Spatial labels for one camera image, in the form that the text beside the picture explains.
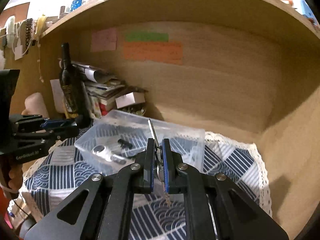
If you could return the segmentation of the person left hand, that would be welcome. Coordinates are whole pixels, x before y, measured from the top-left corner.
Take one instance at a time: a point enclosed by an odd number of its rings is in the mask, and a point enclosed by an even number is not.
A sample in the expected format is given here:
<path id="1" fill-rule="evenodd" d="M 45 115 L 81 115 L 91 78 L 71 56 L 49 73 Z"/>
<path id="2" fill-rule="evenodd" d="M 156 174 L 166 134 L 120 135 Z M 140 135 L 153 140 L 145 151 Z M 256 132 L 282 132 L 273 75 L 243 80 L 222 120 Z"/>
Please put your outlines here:
<path id="1" fill-rule="evenodd" d="M 9 172 L 9 187 L 14 190 L 18 191 L 22 184 L 23 184 L 23 170 L 22 165 L 15 165 L 11 167 L 11 170 Z"/>

